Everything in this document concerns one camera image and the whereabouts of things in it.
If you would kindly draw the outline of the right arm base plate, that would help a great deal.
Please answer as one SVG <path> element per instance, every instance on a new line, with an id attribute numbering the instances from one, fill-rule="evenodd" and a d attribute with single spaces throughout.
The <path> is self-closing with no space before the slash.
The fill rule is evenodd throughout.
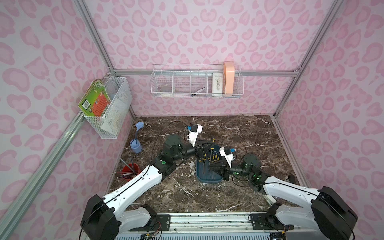
<path id="1" fill-rule="evenodd" d="M 251 222 L 253 230 L 289 231 L 295 228 L 293 225 L 283 225 L 276 217 L 266 213 L 250 214 L 248 220 Z"/>

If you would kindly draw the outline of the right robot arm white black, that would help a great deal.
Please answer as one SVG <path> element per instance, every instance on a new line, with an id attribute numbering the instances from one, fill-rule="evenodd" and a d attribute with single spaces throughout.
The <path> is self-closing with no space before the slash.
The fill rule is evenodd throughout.
<path id="1" fill-rule="evenodd" d="M 254 154 L 244 155 L 240 163 L 233 163 L 233 158 L 233 155 L 221 156 L 210 164 L 210 169 L 224 180 L 244 177 L 255 192 L 295 204 L 294 207 L 272 204 L 263 226 L 284 231 L 297 226 L 320 232 L 329 240 L 355 239 L 358 216 L 334 189 L 307 188 L 280 180 L 262 171 L 262 163 Z"/>

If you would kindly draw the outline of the teal plastic storage box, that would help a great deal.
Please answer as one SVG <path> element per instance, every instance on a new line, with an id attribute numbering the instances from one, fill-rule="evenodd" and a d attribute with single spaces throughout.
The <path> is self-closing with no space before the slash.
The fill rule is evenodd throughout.
<path id="1" fill-rule="evenodd" d="M 205 184 L 218 184 L 223 179 L 220 175 L 218 175 L 216 172 L 210 169 L 210 164 L 213 164 L 217 162 L 220 159 L 220 147 L 218 145 L 214 145 L 213 147 L 213 156 L 212 156 L 212 162 L 210 163 L 210 156 L 206 159 L 197 159 L 196 160 L 196 175 L 198 180 L 201 183 Z"/>

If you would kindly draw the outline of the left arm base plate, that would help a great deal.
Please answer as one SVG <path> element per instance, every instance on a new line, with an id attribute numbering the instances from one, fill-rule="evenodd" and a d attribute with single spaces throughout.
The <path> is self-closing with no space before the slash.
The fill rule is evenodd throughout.
<path id="1" fill-rule="evenodd" d="M 158 228 L 161 228 L 163 232 L 170 230 L 171 215 L 158 214 L 152 216 L 149 222 L 141 228 L 131 229 L 130 232 L 148 232 L 156 231 Z"/>

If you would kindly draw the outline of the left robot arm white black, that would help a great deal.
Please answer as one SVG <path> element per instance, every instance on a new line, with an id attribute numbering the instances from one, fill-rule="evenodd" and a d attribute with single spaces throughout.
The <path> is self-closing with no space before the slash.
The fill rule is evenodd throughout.
<path id="1" fill-rule="evenodd" d="M 191 157 L 203 157 L 215 145 L 215 140 L 196 139 L 182 142 L 178 135 L 170 135 L 163 148 L 150 164 L 119 189 L 103 197 L 92 196 L 80 222 L 81 233 L 90 240 L 113 240 L 123 231 L 143 228 L 156 213 L 149 207 L 140 207 L 124 214 L 141 195 L 167 178 L 178 164 Z"/>

